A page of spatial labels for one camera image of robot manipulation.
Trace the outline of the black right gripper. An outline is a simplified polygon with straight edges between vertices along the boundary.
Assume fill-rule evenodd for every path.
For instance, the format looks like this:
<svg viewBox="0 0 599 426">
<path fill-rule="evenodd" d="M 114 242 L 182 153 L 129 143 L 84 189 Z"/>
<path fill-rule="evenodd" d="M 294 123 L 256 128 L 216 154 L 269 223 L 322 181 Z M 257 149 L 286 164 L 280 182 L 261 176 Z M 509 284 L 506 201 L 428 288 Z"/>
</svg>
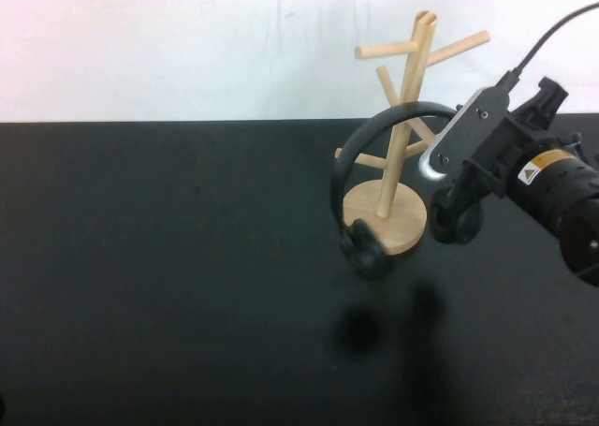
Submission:
<svg viewBox="0 0 599 426">
<path fill-rule="evenodd" d="M 474 95 L 456 121 L 464 165 L 459 187 L 434 192 L 431 210 L 460 213 L 460 197 L 472 199 L 460 215 L 464 223 L 482 223 L 481 198 L 488 193 L 507 196 L 522 207 L 571 207 L 581 201 L 581 160 L 572 142 L 549 131 L 568 93 L 549 78 L 517 109 L 510 111 L 510 80 Z"/>
</svg>

